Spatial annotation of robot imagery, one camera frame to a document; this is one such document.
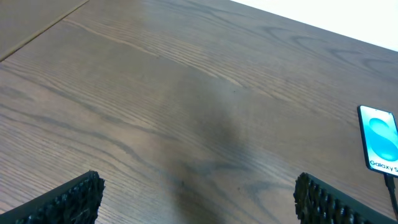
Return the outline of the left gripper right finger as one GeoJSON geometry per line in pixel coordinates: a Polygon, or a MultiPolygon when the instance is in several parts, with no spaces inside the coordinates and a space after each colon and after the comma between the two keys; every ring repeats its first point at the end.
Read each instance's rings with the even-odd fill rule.
{"type": "Polygon", "coordinates": [[[393,220],[306,173],[295,181],[295,213],[304,223],[397,224],[393,220]]]}

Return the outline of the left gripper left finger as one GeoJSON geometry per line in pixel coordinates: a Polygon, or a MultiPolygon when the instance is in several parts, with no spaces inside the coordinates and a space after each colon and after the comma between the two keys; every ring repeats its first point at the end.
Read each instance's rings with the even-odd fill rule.
{"type": "Polygon", "coordinates": [[[105,180],[90,170],[1,214],[1,224],[94,224],[105,180]]]}

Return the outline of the blue Galaxy smartphone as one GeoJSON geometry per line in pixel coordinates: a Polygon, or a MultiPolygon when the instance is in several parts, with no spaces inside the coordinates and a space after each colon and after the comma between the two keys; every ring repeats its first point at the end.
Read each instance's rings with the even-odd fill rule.
{"type": "Polygon", "coordinates": [[[394,115],[365,105],[357,107],[366,167],[397,177],[397,125],[394,115]]]}

